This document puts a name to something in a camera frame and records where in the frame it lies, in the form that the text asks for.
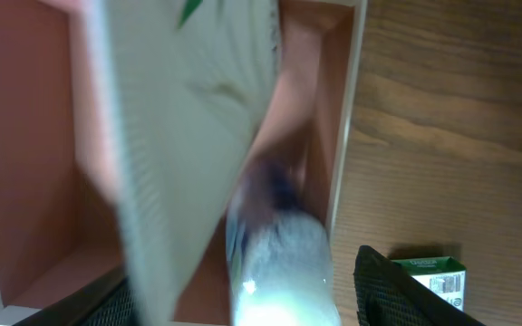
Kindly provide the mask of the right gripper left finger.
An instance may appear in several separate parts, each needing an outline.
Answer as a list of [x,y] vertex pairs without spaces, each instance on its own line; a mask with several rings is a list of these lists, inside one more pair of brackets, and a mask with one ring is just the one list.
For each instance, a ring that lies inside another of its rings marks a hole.
[[127,274],[116,267],[14,326],[138,326]]

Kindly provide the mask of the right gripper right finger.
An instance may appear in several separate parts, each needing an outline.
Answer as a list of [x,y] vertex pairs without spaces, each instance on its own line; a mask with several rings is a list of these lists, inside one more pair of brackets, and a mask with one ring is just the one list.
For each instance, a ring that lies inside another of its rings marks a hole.
[[361,326],[484,326],[368,245],[359,248],[353,279]]

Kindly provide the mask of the green white soap box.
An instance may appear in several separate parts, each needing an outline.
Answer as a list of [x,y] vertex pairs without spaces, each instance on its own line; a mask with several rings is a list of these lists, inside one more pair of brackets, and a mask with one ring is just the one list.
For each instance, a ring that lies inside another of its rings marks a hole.
[[451,256],[393,260],[426,288],[464,311],[467,268]]

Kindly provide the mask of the clear pump bottle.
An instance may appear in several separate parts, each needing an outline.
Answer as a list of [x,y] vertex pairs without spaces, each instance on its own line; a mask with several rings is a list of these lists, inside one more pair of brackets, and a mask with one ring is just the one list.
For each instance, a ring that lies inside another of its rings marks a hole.
[[240,178],[227,208],[226,258],[232,324],[340,326],[327,231],[282,167],[257,163]]

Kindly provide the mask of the white lotion tube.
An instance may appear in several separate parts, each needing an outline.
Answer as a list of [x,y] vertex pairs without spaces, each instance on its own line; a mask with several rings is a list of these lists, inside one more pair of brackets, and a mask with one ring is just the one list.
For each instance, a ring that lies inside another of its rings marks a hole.
[[171,322],[276,86],[275,0],[96,0],[85,7],[115,203],[144,325]]

